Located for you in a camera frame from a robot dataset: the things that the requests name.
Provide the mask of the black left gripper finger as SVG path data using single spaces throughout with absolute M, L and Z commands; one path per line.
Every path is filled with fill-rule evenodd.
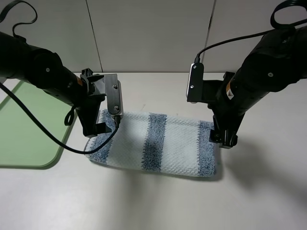
M 105 122 L 94 124 L 92 126 L 83 126 L 83 135 L 85 137 L 96 137 L 99 134 L 105 134 L 112 132 L 112 129 L 109 128 Z

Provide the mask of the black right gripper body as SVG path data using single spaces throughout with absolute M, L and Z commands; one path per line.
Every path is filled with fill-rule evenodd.
M 206 103 L 213 111 L 218 129 L 238 130 L 246 112 L 246 76 L 226 72 L 223 80 L 206 81 Z

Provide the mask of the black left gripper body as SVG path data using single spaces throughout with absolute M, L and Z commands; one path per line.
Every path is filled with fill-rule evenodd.
M 85 86 L 85 96 L 77 106 L 77 115 L 82 125 L 95 125 L 100 104 L 106 97 L 104 75 L 83 69 L 80 77 Z

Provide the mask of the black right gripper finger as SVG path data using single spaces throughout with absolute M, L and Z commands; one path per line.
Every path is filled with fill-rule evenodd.
M 210 130 L 209 141 L 216 143 L 220 148 L 230 149 L 237 144 L 237 135 L 231 130 Z

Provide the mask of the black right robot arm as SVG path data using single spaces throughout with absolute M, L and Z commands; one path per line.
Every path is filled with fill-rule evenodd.
M 236 73 L 226 73 L 215 93 L 210 141 L 229 149 L 247 110 L 270 92 L 307 77 L 307 28 L 273 30 L 264 35 Z

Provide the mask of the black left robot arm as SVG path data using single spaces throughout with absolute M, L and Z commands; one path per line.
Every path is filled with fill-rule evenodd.
M 111 132 L 105 123 L 97 122 L 100 104 L 106 95 L 103 88 L 94 83 L 102 77 L 94 75 L 90 69 L 82 70 L 77 77 L 63 66 L 57 53 L 1 33 L 0 75 L 32 84 L 71 106 L 78 115 L 84 136 L 91 138 Z

